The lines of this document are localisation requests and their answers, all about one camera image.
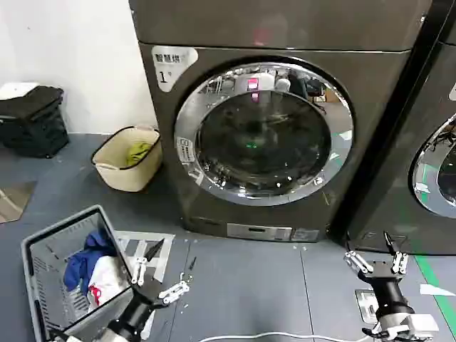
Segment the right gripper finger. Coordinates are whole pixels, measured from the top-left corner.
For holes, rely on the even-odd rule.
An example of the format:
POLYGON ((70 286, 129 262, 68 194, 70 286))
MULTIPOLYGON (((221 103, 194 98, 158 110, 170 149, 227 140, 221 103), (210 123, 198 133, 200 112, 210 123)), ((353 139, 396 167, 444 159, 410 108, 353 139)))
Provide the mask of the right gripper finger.
POLYGON ((346 252, 343 259, 355 273, 373 273, 373 266, 369 264, 358 252, 351 248, 351 243, 348 240, 346 241, 346 252))
POLYGON ((383 232, 385 243, 389 254, 393 257, 391 272, 392 274, 406 274, 409 255, 399 250, 395 240, 390 236, 387 231, 383 232))

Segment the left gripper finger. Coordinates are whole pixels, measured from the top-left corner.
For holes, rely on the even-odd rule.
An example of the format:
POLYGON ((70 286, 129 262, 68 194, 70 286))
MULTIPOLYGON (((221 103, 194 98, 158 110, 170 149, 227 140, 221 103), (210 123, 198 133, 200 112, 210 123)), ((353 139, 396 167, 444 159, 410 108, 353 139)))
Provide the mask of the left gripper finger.
POLYGON ((147 264, 152 258, 161 250, 165 240, 161 239, 159 242, 152 245, 143 256, 137 256, 133 263, 133 275, 131 278, 132 284, 143 285, 145 282, 145 272, 147 264))
POLYGON ((172 304, 190 291, 190 284, 194 279, 191 272, 195 267, 196 260, 197 257, 194 257, 189 267, 180 273, 180 280, 176 284, 159 293, 158 298, 162 304, 172 304))

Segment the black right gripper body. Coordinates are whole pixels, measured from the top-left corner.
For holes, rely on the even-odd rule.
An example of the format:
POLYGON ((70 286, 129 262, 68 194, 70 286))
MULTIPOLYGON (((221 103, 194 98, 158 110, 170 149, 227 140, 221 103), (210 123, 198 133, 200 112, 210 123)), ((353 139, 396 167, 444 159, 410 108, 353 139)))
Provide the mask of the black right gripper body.
POLYGON ((391 314, 413 314, 414 309, 400 290, 399 283, 404 278, 402 274, 394 274, 391 263, 386 261, 373 262, 373 272, 358 272, 358 278, 370 284, 378 303, 377 319, 391 314))

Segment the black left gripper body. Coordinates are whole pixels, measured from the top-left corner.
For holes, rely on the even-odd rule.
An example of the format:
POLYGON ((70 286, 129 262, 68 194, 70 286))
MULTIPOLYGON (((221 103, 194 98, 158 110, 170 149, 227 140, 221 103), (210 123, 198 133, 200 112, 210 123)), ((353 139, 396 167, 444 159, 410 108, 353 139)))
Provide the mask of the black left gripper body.
POLYGON ((158 294, 160 287, 146 289, 133 287, 133 297, 121 315, 109 323, 113 332, 140 332, 150 314, 160 307, 158 294))

